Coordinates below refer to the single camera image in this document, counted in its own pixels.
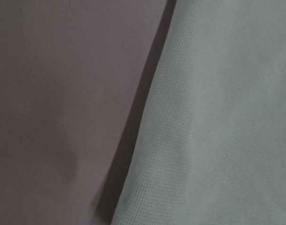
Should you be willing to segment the olive green long-sleeve shirt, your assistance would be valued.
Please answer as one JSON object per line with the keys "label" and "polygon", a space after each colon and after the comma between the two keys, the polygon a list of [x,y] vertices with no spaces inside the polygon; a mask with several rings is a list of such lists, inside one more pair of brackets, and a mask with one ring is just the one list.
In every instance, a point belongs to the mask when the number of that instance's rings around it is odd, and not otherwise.
{"label": "olive green long-sleeve shirt", "polygon": [[286,0],[179,0],[114,225],[286,225]]}

